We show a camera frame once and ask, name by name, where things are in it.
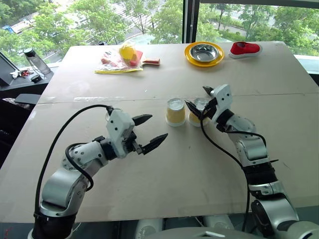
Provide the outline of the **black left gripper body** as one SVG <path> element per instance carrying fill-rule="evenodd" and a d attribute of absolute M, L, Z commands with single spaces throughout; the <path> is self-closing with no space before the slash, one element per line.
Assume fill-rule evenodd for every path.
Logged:
<path fill-rule="evenodd" d="M 142 154 L 142 146 L 136 142 L 137 136 L 134 131 L 126 131 L 123 135 L 123 149 L 125 156 L 131 152 L 136 152 L 137 154 Z"/>

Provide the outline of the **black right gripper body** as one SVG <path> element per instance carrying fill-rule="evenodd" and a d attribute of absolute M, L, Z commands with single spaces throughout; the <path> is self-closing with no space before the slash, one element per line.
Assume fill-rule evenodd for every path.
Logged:
<path fill-rule="evenodd" d="M 216 106 L 217 106 L 217 99 L 213 98 L 204 106 L 204 109 L 200 113 L 199 119 L 200 120 L 203 120 L 204 118 L 212 119 L 217 111 Z"/>

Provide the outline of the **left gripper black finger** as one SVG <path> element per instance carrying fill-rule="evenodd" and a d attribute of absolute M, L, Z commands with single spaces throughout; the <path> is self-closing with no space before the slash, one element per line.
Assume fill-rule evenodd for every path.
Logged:
<path fill-rule="evenodd" d="M 168 133 L 153 138 L 147 145 L 142 146 L 142 153 L 146 155 L 156 149 L 168 136 Z"/>
<path fill-rule="evenodd" d="M 149 120 L 152 117 L 152 115 L 149 114 L 143 114 L 139 116 L 132 117 L 132 120 L 135 124 L 135 126 L 139 126 L 143 123 L 145 123 L 147 120 Z"/>

